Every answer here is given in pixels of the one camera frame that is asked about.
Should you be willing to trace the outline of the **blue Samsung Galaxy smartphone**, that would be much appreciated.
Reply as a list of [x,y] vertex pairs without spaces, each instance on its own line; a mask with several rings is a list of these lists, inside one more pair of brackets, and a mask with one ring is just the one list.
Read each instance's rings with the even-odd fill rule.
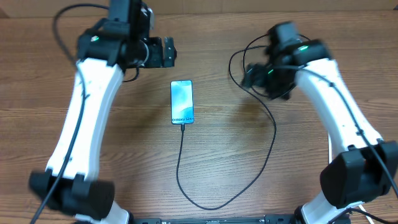
[[172,124],[194,123],[193,82],[191,80],[172,81],[170,97]]

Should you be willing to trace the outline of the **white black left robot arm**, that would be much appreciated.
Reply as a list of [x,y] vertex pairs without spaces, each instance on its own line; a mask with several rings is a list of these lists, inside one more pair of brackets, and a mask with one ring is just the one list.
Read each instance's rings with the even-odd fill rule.
[[78,223],[133,223],[115,201],[115,186],[98,179],[100,151],[113,100],[133,68],[169,68],[177,51],[171,37],[151,37],[154,14],[141,0],[111,1],[108,16],[66,52],[76,69],[70,105],[58,144],[44,171],[33,171],[29,187],[50,208]]

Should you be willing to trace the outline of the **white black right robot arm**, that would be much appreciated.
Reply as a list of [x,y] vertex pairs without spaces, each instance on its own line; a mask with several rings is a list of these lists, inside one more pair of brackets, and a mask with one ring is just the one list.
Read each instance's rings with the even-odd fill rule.
[[292,22],[276,24],[266,36],[268,61],[249,64],[242,86],[261,87],[272,100],[289,99],[299,88],[327,130],[333,155],[320,174],[321,192],[290,222],[343,222],[360,205],[397,190],[397,143],[383,140],[365,118],[326,44],[300,35]]

